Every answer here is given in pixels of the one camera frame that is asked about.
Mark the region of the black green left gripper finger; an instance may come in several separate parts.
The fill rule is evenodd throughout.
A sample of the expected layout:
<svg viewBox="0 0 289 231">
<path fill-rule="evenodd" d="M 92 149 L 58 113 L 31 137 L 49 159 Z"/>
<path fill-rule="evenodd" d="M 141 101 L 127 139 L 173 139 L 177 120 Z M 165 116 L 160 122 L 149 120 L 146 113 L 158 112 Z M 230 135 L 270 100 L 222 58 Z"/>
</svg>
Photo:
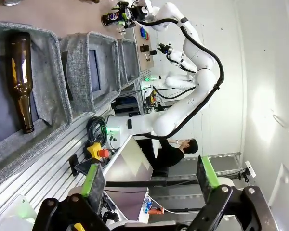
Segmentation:
<svg viewBox="0 0 289 231">
<path fill-rule="evenodd" d="M 278 226 L 258 186 L 242 190 L 221 184 L 210 160 L 199 156 L 197 180 L 205 205 L 187 228 L 189 231 L 214 231 L 225 215 L 236 217 L 243 231 L 277 231 Z"/>
<path fill-rule="evenodd" d="M 136 20 L 134 19 L 120 19 L 118 20 L 118 24 L 123 26 L 124 28 L 133 28 L 136 26 Z"/>
<path fill-rule="evenodd" d="M 129 3 L 127 1 L 119 1 L 112 10 L 125 10 L 129 8 Z"/>
<path fill-rule="evenodd" d="M 73 231 L 80 224 L 86 231 L 108 231 L 98 212 L 105 179 L 100 164 L 92 164 L 79 193 L 65 200 L 45 199 L 37 214 L 34 231 Z"/>
</svg>

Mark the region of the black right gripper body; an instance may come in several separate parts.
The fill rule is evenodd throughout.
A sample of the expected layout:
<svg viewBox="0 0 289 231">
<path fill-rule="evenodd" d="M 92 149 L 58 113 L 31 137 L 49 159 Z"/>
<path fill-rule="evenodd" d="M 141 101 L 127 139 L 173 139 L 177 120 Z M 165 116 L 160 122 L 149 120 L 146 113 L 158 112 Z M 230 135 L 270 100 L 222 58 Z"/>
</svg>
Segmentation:
<svg viewBox="0 0 289 231">
<path fill-rule="evenodd" d="M 144 21 L 148 15 L 148 10 L 145 6 L 131 6 L 129 21 Z"/>
</svg>

